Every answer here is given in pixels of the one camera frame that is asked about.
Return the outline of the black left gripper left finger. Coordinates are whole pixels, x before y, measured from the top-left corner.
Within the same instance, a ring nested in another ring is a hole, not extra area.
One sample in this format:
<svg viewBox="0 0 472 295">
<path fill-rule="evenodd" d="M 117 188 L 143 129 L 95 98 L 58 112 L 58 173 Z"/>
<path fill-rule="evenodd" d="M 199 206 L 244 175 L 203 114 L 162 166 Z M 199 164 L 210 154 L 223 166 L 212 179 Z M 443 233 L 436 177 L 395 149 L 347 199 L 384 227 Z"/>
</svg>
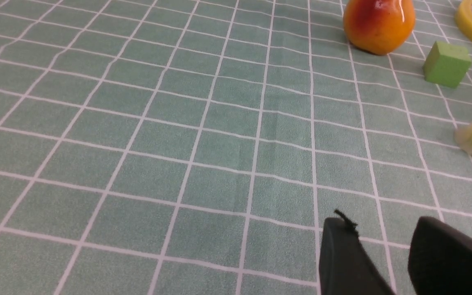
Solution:
<svg viewBox="0 0 472 295">
<path fill-rule="evenodd" d="M 323 295 L 393 295 L 359 239 L 357 224 L 343 212 L 324 221 L 320 249 Z"/>
</svg>

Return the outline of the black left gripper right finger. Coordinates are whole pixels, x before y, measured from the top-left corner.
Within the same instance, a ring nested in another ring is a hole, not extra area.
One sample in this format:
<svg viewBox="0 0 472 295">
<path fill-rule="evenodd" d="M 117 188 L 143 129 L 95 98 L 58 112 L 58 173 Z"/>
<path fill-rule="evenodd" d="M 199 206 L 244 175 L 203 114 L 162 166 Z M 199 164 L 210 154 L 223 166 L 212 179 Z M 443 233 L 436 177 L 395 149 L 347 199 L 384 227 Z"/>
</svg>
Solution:
<svg viewBox="0 0 472 295">
<path fill-rule="evenodd" d="M 418 295 L 472 295 L 472 237 L 434 217 L 420 217 L 408 274 Z"/>
</svg>

